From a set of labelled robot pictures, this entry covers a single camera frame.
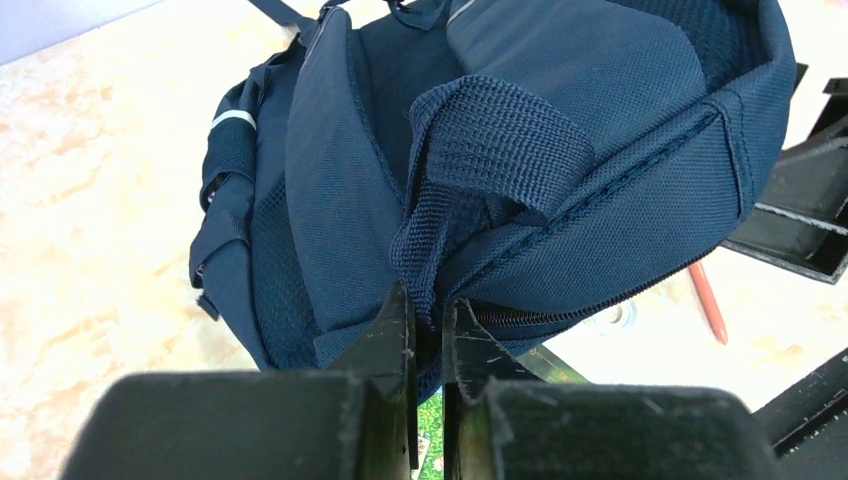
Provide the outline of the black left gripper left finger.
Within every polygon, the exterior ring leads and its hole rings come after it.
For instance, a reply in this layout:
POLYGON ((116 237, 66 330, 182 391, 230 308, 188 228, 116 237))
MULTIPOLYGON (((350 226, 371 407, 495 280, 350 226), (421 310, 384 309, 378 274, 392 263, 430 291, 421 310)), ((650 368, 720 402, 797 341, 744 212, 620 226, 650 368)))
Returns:
POLYGON ((81 430, 66 479, 407 479, 418 465, 415 312, 391 289, 324 369, 137 374, 81 430))

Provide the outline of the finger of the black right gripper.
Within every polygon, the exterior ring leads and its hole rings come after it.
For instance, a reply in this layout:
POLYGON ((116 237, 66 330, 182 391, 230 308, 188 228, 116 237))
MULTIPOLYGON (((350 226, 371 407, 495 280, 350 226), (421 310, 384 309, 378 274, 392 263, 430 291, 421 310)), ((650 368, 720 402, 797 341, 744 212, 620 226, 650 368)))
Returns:
POLYGON ((766 190, 723 246, 809 279, 847 271, 847 79, 831 78, 809 136, 784 150, 766 190))
POLYGON ((781 479, 847 477, 847 352, 834 355, 753 413, 781 479))

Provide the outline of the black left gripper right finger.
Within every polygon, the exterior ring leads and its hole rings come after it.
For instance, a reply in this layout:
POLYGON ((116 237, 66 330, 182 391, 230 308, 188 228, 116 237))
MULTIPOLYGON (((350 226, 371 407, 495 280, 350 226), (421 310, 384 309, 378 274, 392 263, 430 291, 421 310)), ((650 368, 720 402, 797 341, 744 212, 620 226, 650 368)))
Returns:
POLYGON ((734 395, 554 384, 520 364, 465 300, 444 311, 449 479, 775 479, 776 456, 734 395))

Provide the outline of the navy blue student backpack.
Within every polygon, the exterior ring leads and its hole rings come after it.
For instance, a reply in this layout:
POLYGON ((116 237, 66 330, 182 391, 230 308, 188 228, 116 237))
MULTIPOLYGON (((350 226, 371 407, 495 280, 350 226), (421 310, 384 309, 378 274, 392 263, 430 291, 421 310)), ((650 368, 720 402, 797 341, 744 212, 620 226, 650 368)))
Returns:
POLYGON ((775 1, 393 1, 222 98, 189 276, 262 369, 321 368, 403 285, 418 394, 442 310, 513 355, 714 250, 780 156, 796 64, 775 1))

